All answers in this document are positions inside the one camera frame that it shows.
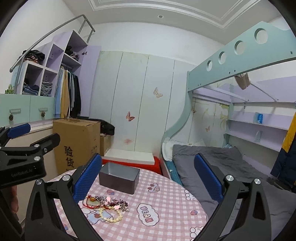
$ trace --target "metal handrail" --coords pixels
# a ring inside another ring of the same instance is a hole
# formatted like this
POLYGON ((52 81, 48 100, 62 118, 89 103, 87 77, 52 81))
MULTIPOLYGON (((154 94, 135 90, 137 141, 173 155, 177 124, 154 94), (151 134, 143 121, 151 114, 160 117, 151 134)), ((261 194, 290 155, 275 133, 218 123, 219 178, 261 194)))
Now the metal handrail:
POLYGON ((18 60, 15 62, 15 64, 9 69, 9 72, 12 73, 13 70, 15 69, 15 67, 20 63, 19 69, 18 69, 18 71, 17 71, 17 76, 16 76, 16 79, 15 79, 14 93, 16 93, 16 90, 17 90, 18 79, 19 79, 19 77, 20 77, 20 71, 21 71, 21 68, 22 68, 22 65, 23 65, 23 62, 24 62, 25 56, 26 56, 26 55, 27 55, 27 54, 28 54, 28 53, 29 53, 29 52, 30 52, 30 51, 31 51, 31 50, 32 50, 37 44, 39 44, 42 40, 44 40, 46 37, 48 37, 49 35, 51 35, 53 32, 57 31, 59 28, 65 26, 66 24, 68 24, 68 23, 70 23, 70 22, 72 22, 72 21, 74 21, 74 20, 76 20, 76 19, 78 19, 78 18, 80 18, 80 17, 84 17, 84 21, 83 21, 83 23, 82 23, 82 25, 81 25, 81 27, 80 27, 78 33, 79 33, 79 34, 81 33, 82 28, 83 28, 85 22, 87 22, 87 23, 89 24, 89 26, 91 27, 91 33, 90 33, 90 35, 89 35, 89 37, 88 37, 88 39, 87 39, 87 43, 89 42, 89 39, 90 39, 92 33, 95 32, 96 30, 94 29, 94 27, 91 25, 91 23, 89 22, 89 20, 87 19, 87 17, 86 17, 84 14, 81 14, 81 15, 75 17, 75 18, 72 18, 71 20, 69 20, 69 21, 67 21, 67 22, 65 22, 65 23, 63 23, 63 24, 61 24, 60 26, 56 27, 55 29, 53 29, 53 30, 51 30, 50 32, 48 32, 47 34, 45 34, 45 35, 44 35, 43 37, 41 37, 37 42, 35 42, 30 48, 28 48, 27 51, 24 52, 23 55, 20 56, 20 57, 18 58, 18 60))

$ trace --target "mint green drawer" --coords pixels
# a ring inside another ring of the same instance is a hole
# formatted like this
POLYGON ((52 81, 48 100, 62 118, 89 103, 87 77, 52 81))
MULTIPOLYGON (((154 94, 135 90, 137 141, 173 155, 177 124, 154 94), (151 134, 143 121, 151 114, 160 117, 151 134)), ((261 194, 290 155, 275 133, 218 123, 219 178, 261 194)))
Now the mint green drawer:
POLYGON ((11 126, 30 121, 29 95, 0 94, 0 126, 11 126))
POLYGON ((31 96, 30 103, 30 122, 43 121, 53 118, 54 97, 31 96))

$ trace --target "ladder handrail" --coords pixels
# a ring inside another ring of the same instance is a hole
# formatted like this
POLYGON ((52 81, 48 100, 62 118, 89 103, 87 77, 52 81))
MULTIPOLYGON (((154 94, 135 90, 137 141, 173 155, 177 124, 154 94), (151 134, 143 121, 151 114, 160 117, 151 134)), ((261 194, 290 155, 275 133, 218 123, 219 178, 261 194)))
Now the ladder handrail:
POLYGON ((88 42, 89 42, 89 39, 90 39, 90 37, 91 37, 91 34, 92 34, 93 32, 95 32, 96 30, 95 30, 94 27, 91 25, 91 23, 89 22, 89 20, 87 19, 87 17, 86 17, 84 14, 81 14, 81 15, 79 15, 79 16, 77 16, 77 17, 75 17, 75 18, 72 18, 71 20, 69 20, 69 21, 67 21, 67 22, 65 22, 65 23, 63 23, 63 24, 61 24, 60 26, 56 27, 55 29, 51 30, 50 32, 48 32, 47 34, 45 34, 43 37, 41 37, 41 38, 40 38, 37 42, 35 42, 30 48, 28 48, 28 50, 27 50, 26 52, 24 52, 24 54, 23 54, 22 56, 19 57, 19 59, 15 62, 15 64, 9 69, 9 72, 12 73, 13 70, 15 69, 15 67, 18 65, 18 63, 19 63, 21 60, 22 60, 22 62, 23 62, 23 59, 24 59, 24 57, 27 55, 27 53, 29 53, 29 52, 30 52, 30 51, 31 51, 31 50, 32 50, 37 44, 39 44, 42 40, 44 40, 46 37, 48 37, 49 35, 51 35, 53 32, 55 32, 55 31, 58 30, 59 28, 65 26, 66 24, 68 24, 68 23, 70 23, 70 22, 72 22, 72 21, 74 21, 74 20, 76 20, 77 18, 80 18, 80 17, 84 17, 84 22, 82 23, 82 26, 80 27, 78 33, 81 32, 81 30, 82 30, 82 28, 83 28, 85 22, 87 22, 87 23, 89 24, 89 26, 91 27, 91 33, 90 33, 89 38, 88 38, 88 40, 87 40, 87 43, 88 43, 88 42))

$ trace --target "gray blanket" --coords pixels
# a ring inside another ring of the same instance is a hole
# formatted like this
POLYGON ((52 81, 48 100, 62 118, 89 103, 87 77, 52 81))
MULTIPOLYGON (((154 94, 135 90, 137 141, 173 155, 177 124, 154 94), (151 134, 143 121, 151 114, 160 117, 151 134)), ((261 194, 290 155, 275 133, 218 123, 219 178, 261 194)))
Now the gray blanket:
MULTIPOLYGON (((261 180, 271 215, 272 240, 280 233, 296 209, 296 194, 280 190, 267 182, 268 176, 259 172, 242 159, 237 148, 216 148, 196 146, 173 146, 173 161, 181 181, 201 203, 204 211, 211 217, 218 203, 208 194, 202 180, 194 168, 194 156, 202 153, 211 165, 217 166, 223 174, 231 174, 239 181, 261 180)), ((241 200, 237 200, 231 217, 221 235, 229 233, 238 213, 241 200)))

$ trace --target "ceiling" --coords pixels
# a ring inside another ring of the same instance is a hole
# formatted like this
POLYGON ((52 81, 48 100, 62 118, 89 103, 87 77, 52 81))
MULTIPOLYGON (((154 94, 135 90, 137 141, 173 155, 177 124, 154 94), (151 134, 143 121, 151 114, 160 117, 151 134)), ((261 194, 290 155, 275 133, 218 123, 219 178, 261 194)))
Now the ceiling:
POLYGON ((226 44, 260 21, 280 16, 268 0, 64 0, 91 24, 146 22, 189 30, 226 44))

